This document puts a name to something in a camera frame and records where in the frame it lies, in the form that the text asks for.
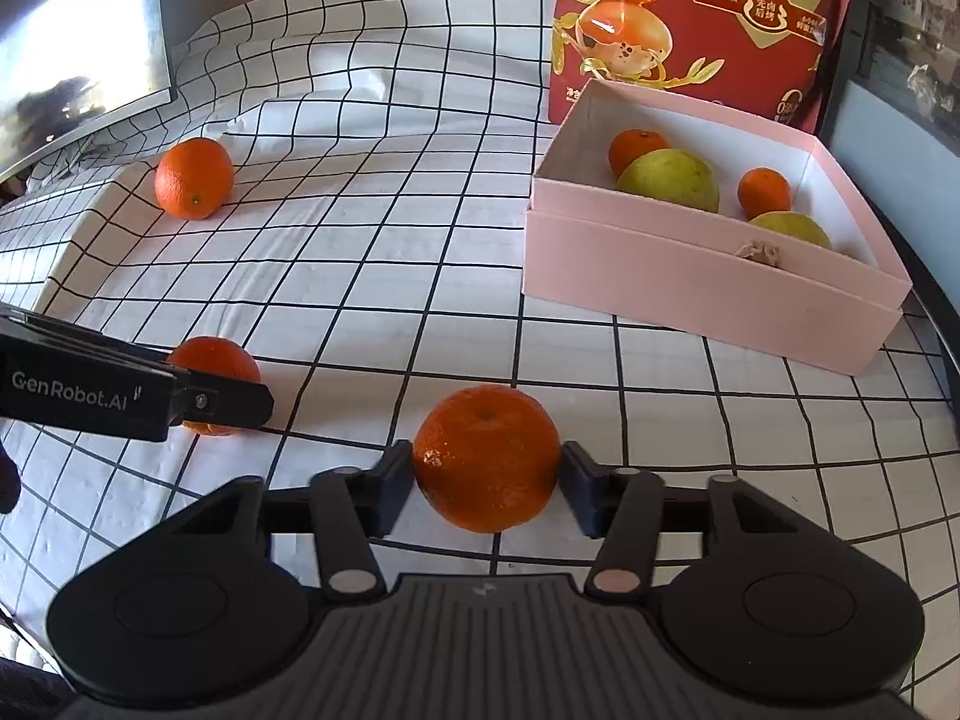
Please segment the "small orange tangerine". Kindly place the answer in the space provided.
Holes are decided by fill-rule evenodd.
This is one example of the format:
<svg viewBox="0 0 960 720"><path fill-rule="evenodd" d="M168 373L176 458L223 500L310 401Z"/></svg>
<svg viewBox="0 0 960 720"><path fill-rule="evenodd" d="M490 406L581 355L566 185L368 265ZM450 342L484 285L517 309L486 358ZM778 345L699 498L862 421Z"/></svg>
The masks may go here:
<svg viewBox="0 0 960 720"><path fill-rule="evenodd" d="M166 358L172 366L215 374L245 382L261 383L256 361L242 346L229 338L194 337L172 349Z"/></svg>

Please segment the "large orange tangerine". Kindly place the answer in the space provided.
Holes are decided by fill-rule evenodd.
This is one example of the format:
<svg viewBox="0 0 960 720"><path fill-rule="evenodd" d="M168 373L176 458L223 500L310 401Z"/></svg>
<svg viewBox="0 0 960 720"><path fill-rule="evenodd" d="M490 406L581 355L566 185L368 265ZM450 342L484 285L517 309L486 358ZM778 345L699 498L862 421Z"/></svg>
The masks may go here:
<svg viewBox="0 0 960 720"><path fill-rule="evenodd" d="M412 466L441 517L469 532L496 533L545 509L561 456L555 422L535 398L477 385L444 398L423 419Z"/></svg>

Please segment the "far orange tangerine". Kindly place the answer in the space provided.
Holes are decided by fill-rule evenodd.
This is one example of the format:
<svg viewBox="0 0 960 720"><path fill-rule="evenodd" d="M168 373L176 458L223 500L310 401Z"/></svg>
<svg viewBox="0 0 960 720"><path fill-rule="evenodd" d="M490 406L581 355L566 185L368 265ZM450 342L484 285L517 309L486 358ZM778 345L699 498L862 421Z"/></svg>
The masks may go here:
<svg viewBox="0 0 960 720"><path fill-rule="evenodd" d="M155 174L155 199L179 220L199 221L228 202L235 168L228 151L210 138L190 138L163 154Z"/></svg>

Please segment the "white black grid tablecloth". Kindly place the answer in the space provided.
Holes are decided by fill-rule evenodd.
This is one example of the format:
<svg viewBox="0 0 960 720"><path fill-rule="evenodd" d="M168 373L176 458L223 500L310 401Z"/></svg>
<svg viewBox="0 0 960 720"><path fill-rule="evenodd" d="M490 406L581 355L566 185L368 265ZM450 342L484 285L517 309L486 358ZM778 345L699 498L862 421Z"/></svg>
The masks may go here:
<svg viewBox="0 0 960 720"><path fill-rule="evenodd" d="M958 712L958 440L919 302L837 376L521 291L530 176L550 143L553 0L256 0L174 55L174 103L36 167L2 211L2 296L158 349L244 346L267 426L160 444L5 422L23 492L2 603L46 630L69 578L241 475L293 488L366 466L475 382L521 388L560 433L669 483L743 476L918 592L905 686ZM185 221L156 167L190 138L233 192Z"/></svg>

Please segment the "pink cardboard box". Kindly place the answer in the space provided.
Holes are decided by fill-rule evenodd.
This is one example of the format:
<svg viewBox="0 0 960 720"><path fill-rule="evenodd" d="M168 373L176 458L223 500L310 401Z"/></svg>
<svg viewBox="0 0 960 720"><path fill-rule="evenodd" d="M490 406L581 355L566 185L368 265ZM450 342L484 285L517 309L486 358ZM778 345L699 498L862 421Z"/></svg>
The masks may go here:
<svg viewBox="0 0 960 720"><path fill-rule="evenodd" d="M630 127L703 158L719 211L617 190L607 148ZM796 210L827 232L827 247L743 219L736 187L752 167L788 179ZM532 177L523 289L855 376L903 316L911 280L818 138L701 99L592 80Z"/></svg>

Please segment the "dark screen monitor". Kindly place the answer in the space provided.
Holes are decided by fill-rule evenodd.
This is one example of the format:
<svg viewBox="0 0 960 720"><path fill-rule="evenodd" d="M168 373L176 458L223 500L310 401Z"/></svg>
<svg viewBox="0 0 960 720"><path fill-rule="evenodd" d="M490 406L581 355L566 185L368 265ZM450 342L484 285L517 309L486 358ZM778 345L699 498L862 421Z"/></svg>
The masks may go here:
<svg viewBox="0 0 960 720"><path fill-rule="evenodd" d="M2 176L172 99L161 0L2 0Z"/></svg>

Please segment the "small green pear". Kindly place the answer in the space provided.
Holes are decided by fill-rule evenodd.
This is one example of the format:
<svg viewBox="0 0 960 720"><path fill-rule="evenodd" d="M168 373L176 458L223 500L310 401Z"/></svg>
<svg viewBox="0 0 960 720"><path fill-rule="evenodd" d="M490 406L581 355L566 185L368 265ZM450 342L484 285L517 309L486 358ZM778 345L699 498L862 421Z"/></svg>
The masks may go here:
<svg viewBox="0 0 960 720"><path fill-rule="evenodd" d="M766 211L750 220L750 224L765 231L784 234L789 238L800 239L811 244L832 250L832 241L811 216L795 211Z"/></svg>

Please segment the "large green pear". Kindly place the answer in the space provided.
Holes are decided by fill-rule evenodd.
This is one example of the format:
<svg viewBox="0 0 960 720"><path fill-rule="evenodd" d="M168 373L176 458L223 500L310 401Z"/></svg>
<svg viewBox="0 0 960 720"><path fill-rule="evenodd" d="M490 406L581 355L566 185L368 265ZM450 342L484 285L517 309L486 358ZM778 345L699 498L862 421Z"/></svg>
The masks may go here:
<svg viewBox="0 0 960 720"><path fill-rule="evenodd" d="M654 149L626 166L620 192L718 213L719 185L713 168L685 149Z"/></svg>

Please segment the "orange tangerine in box right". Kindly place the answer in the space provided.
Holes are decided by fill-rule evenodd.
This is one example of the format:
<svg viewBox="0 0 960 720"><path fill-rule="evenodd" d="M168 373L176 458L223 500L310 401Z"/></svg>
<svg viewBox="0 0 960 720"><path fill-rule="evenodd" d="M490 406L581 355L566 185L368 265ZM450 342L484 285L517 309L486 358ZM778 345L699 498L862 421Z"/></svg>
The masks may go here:
<svg viewBox="0 0 960 720"><path fill-rule="evenodd" d="M740 177L737 200L748 221L773 211L793 208L793 191L786 177L771 167L754 167Z"/></svg>

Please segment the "orange tangerine in box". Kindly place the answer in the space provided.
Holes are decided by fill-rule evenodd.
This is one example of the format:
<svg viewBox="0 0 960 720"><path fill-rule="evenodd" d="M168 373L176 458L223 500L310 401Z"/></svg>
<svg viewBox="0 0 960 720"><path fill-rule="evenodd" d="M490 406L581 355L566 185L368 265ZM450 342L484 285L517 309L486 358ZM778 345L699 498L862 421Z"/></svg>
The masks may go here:
<svg viewBox="0 0 960 720"><path fill-rule="evenodd" d="M608 145L607 161L612 174L620 177L633 161L656 149L664 149L669 142L659 133L640 128L629 128L613 137Z"/></svg>
<svg viewBox="0 0 960 720"><path fill-rule="evenodd" d="M793 208L793 191L786 177L771 167L754 167L740 177L737 200L748 221L773 211Z"/></svg>

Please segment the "orange tangerine in box back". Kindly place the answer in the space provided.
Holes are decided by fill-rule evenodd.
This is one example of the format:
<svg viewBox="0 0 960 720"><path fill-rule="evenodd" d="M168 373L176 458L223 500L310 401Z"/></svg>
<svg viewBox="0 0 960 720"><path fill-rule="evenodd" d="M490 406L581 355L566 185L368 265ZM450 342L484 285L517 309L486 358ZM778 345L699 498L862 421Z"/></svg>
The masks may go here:
<svg viewBox="0 0 960 720"><path fill-rule="evenodd" d="M659 133L640 128L629 128L613 137L608 145L607 161L612 174L620 177L633 161L656 149L664 149L669 142Z"/></svg>

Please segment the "red snack bag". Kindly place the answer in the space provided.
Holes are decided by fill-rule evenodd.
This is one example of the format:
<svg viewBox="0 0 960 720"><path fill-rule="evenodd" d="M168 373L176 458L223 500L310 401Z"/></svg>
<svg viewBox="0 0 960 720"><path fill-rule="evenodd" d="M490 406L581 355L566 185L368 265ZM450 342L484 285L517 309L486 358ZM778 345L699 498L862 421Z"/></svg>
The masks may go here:
<svg viewBox="0 0 960 720"><path fill-rule="evenodd" d="M556 0L548 117L592 78L817 126L850 0Z"/></svg>

